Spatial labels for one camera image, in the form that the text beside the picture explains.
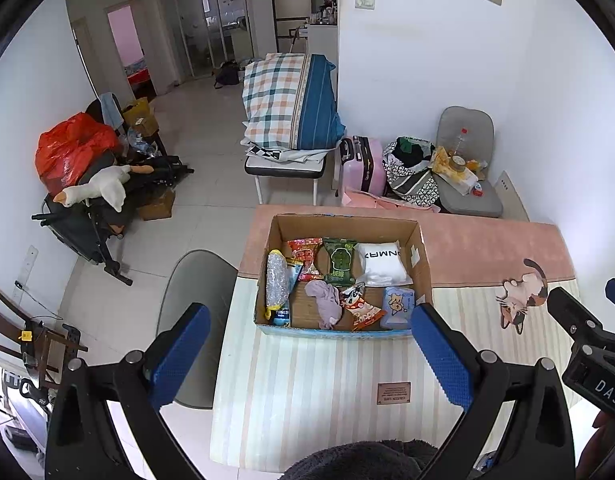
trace pink wall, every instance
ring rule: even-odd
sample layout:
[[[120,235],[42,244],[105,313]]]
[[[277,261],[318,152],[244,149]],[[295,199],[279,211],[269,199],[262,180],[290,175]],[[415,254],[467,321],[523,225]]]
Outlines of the pink wall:
[[[124,66],[132,64],[143,57],[138,40],[132,10],[129,6],[114,10],[108,14],[114,42]]]

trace purple cloth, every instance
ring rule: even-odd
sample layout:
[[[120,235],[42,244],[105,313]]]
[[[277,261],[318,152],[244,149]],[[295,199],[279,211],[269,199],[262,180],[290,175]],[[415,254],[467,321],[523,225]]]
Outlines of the purple cloth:
[[[305,285],[305,293],[316,298],[318,314],[321,316],[318,326],[321,330],[331,330],[343,315],[338,289],[323,280],[312,280]]]

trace stroller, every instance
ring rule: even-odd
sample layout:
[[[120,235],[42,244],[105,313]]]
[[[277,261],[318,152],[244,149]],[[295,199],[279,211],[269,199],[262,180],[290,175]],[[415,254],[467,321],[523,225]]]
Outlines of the stroller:
[[[102,168],[113,166],[116,156],[104,152],[87,169],[78,184],[86,184]],[[91,199],[88,203],[77,203],[70,208],[53,202],[48,194],[44,199],[41,214],[33,215],[42,226],[48,226],[56,237],[74,252],[88,261],[105,264],[105,272],[126,285],[132,280],[120,273],[120,263],[114,260],[107,247],[112,236],[122,238],[124,228],[131,222],[137,208],[145,205],[151,197],[166,187],[174,187],[183,176],[194,170],[180,162],[178,156],[165,155],[145,159],[142,164],[154,168],[149,174],[131,173],[124,184],[126,199],[120,213],[117,213],[103,198]]]

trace suitcase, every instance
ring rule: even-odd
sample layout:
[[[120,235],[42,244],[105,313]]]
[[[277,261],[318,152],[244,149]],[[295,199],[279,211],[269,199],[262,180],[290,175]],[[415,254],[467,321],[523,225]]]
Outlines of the suitcase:
[[[341,189],[348,187],[377,196],[385,194],[383,147],[378,139],[345,137],[339,145],[339,154],[341,157]]]

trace red plastic bag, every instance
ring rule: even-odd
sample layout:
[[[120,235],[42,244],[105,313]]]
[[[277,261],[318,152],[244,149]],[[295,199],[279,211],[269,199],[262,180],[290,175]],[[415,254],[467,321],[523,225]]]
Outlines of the red plastic bag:
[[[116,133],[79,112],[41,134],[36,150],[36,171],[52,195],[75,186],[92,161],[107,150],[118,150]]]

